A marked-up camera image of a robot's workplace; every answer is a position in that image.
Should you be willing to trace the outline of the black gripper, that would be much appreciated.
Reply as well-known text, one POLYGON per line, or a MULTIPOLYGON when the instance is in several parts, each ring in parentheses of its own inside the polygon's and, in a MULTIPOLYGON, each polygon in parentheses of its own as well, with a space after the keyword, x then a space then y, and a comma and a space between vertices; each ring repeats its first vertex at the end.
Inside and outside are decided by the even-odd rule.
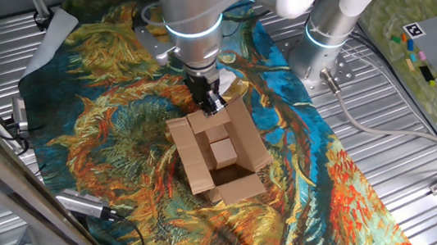
POLYGON ((213 116, 217 111, 225 108, 225 99, 219 94, 219 77, 207 79, 205 76, 187 74, 185 84, 189 88, 193 100, 201 102, 200 108, 205 115, 213 116))

